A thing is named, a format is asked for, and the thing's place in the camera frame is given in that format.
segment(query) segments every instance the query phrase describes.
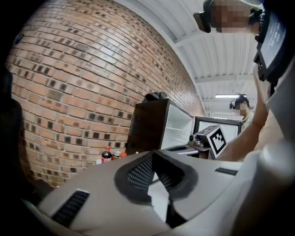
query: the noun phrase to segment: fluorescent light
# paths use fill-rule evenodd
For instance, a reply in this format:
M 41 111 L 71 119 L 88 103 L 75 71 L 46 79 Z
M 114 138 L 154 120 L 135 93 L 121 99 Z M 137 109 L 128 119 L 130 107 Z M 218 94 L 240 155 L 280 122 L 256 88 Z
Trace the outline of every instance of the fluorescent light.
M 224 118 L 224 117 L 213 117 L 214 119 L 222 119 L 222 120 L 228 120 L 228 118 Z
M 215 98 L 237 98 L 238 96 L 244 96 L 245 98 L 247 98 L 246 95 L 236 95 L 236 94 L 216 94 Z

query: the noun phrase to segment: human arm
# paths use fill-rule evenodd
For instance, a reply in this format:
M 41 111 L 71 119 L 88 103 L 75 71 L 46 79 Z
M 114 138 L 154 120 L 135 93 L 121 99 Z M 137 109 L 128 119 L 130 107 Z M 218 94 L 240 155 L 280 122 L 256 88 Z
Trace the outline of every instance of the human arm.
M 240 161 L 254 150 L 259 133 L 266 122 L 268 111 L 261 96 L 258 79 L 254 78 L 257 91 L 257 104 L 251 124 L 234 140 L 232 140 L 218 157 L 218 160 Z

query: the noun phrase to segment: black mesh grille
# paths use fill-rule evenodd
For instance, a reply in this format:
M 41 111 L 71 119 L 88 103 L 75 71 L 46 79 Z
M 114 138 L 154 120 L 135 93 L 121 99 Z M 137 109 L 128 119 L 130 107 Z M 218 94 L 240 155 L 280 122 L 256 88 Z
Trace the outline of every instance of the black mesh grille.
M 153 170 L 157 173 L 159 180 L 162 182 L 167 191 L 174 188 L 184 178 L 182 169 L 171 162 L 153 154 Z
M 76 191 L 52 219 L 65 227 L 69 227 L 88 197 L 89 193 Z
M 128 181 L 131 185 L 144 192 L 148 192 L 148 187 L 152 181 L 153 166 L 152 157 L 145 159 L 128 172 Z

